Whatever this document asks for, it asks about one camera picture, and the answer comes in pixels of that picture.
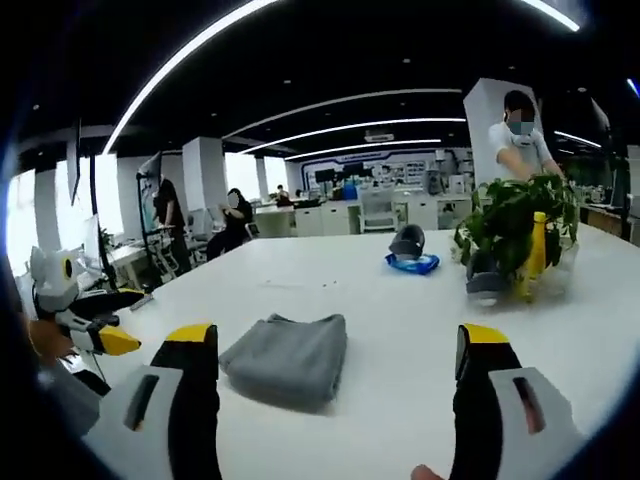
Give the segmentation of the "person's left hand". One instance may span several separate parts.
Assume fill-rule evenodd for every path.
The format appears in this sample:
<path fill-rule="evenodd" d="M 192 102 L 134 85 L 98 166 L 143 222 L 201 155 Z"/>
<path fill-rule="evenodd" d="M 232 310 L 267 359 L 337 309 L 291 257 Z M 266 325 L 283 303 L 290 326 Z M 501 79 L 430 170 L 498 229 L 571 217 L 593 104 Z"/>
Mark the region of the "person's left hand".
<path fill-rule="evenodd" d="M 61 333 L 55 321 L 28 321 L 27 333 L 34 351 L 43 363 L 53 364 L 59 359 L 75 355 L 73 343 Z"/>

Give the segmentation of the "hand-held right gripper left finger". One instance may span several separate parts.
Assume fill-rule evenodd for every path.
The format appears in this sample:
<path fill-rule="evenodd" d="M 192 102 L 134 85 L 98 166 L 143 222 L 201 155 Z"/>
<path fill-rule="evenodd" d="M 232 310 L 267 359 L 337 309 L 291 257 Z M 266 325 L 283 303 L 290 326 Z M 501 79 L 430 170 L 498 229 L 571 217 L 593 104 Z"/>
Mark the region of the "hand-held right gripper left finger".
<path fill-rule="evenodd" d="M 100 403 L 97 456 L 119 479 L 220 479 L 218 331 L 181 327 Z"/>

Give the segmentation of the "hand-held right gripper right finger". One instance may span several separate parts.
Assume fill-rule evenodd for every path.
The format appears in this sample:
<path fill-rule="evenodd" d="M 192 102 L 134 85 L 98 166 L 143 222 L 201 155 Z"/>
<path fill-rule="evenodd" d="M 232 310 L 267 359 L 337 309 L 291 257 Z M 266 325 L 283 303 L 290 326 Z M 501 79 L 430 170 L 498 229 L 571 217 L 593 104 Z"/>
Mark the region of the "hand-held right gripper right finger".
<path fill-rule="evenodd" d="M 550 479 L 584 443 L 571 404 L 497 329 L 457 332 L 451 479 Z"/>

